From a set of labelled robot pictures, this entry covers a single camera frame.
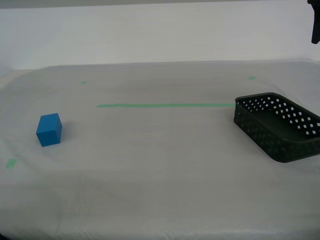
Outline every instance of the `white tablecloth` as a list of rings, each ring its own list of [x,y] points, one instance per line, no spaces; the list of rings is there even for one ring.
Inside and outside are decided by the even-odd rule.
[[[276,162],[233,122],[227,105],[263,92],[320,115],[320,65],[77,65],[15,78],[0,91],[0,233],[23,240],[319,239],[320,157]],[[112,104],[137,106],[97,107]],[[38,122],[51,113],[62,121],[61,143],[41,147]]]

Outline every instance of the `white backdrop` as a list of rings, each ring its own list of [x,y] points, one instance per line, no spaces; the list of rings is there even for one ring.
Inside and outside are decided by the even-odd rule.
[[[0,9],[0,66],[309,58],[307,1]]]

